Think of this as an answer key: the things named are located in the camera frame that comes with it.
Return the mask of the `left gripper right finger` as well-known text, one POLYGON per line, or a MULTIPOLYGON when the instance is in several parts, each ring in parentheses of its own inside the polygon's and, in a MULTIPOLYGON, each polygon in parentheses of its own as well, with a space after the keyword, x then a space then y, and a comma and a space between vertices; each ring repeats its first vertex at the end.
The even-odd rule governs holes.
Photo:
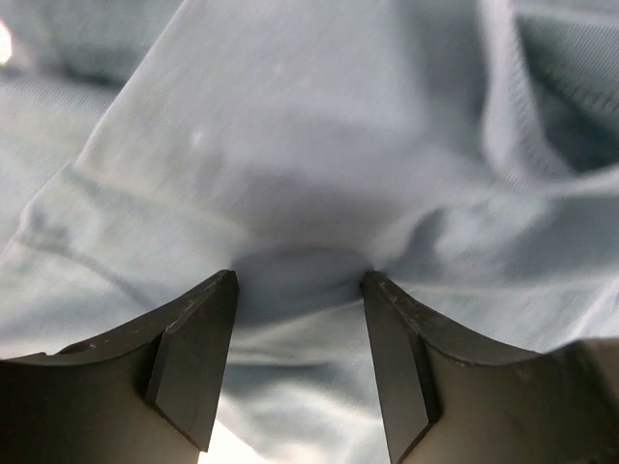
POLYGON ((394 463, 614 463, 618 342, 544 354, 476 333, 378 272, 364 309, 394 463))

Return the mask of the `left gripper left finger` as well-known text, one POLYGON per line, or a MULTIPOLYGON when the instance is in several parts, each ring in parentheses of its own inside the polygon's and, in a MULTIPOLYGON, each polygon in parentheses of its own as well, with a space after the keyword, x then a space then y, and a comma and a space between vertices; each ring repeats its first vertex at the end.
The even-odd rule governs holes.
POLYGON ((176 300, 60 352, 1 363, 5 463, 194 463, 209 448, 238 280, 176 300))

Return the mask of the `grey-blue t shirt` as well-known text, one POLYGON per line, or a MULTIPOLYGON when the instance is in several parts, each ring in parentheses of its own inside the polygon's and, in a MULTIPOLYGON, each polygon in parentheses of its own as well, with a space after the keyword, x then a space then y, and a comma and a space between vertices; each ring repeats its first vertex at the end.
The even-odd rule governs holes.
POLYGON ((359 283, 494 339, 618 333, 614 1, 5 1, 1 354, 221 269, 222 424, 387 459, 359 283))

